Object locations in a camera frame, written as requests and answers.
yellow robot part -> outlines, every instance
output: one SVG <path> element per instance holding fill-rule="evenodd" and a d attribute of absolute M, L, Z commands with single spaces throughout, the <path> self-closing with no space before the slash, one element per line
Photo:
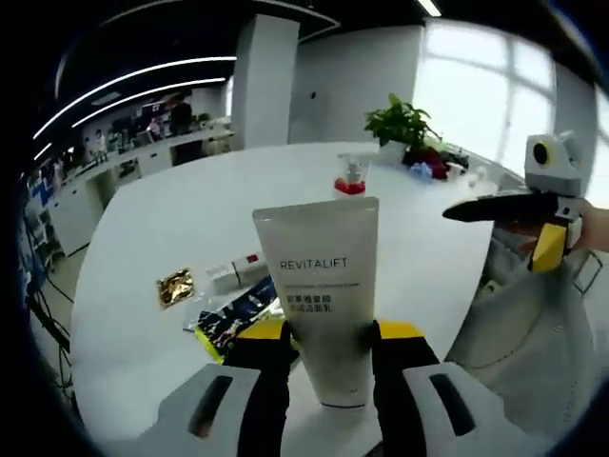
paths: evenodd
<path fill-rule="evenodd" d="M 535 245 L 529 269 L 534 273 L 550 271 L 560 265 L 567 239 L 567 228 L 544 224 Z"/>

office desk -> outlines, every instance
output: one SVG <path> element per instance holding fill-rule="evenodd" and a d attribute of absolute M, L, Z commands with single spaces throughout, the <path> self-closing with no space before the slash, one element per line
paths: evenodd
<path fill-rule="evenodd" d="M 121 164 L 137 160 L 144 178 L 170 169 L 171 151 L 176 146 L 223 138 L 231 134 L 231 131 L 225 129 L 205 129 L 166 138 L 124 154 L 114 152 L 108 156 L 106 162 L 85 169 L 70 178 L 47 203 L 50 220 L 64 254 L 71 255 L 90 242 L 104 212 L 105 200 L 109 199 L 109 195 L 113 194 L 117 187 L 116 177 L 108 176 L 112 170 Z"/>
<path fill-rule="evenodd" d="M 94 439 L 137 436 L 154 423 L 160 402 L 211 362 L 182 331 L 185 308 L 161 310 L 155 281 L 259 249 L 251 211 L 331 199 L 337 155 L 377 149 L 330 143 L 237 151 L 119 189 L 88 247 L 71 321 L 74 388 Z M 381 202 L 375 314 L 413 322 L 441 360 L 477 290 L 492 229 L 445 220 L 442 211 L 473 192 L 465 178 L 423 183 L 381 166 L 367 181 L 366 194 Z M 289 387 L 285 455 L 364 455 L 381 440 L 371 401 L 321 407 L 302 364 Z"/>

white pillar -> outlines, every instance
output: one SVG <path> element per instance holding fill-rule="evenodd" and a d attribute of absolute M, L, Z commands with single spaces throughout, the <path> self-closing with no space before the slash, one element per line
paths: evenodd
<path fill-rule="evenodd" d="M 241 31 L 231 113 L 236 149 L 287 144 L 299 27 L 259 14 Z"/>

green leaves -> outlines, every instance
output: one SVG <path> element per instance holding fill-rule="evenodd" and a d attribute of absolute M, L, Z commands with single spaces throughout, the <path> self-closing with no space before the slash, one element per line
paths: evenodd
<path fill-rule="evenodd" d="M 389 108 L 376 109 L 365 114 L 365 130 L 371 131 L 379 144 L 384 146 L 393 140 L 421 148 L 428 132 L 438 136 L 426 123 L 429 114 L 422 109 L 415 109 L 395 94 L 389 94 Z"/>

white cabinet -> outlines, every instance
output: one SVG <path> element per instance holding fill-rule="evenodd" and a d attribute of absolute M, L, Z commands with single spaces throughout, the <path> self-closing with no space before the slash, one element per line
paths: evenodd
<path fill-rule="evenodd" d="M 49 202 L 50 221 L 64 255 L 87 245 L 103 209 L 92 180 L 61 189 Z"/>
<path fill-rule="evenodd" d="M 164 169 L 171 168 L 171 152 L 167 146 L 164 148 L 150 148 L 150 152 L 141 154 L 138 157 L 138 163 L 142 177 L 150 174 L 158 173 Z"/>

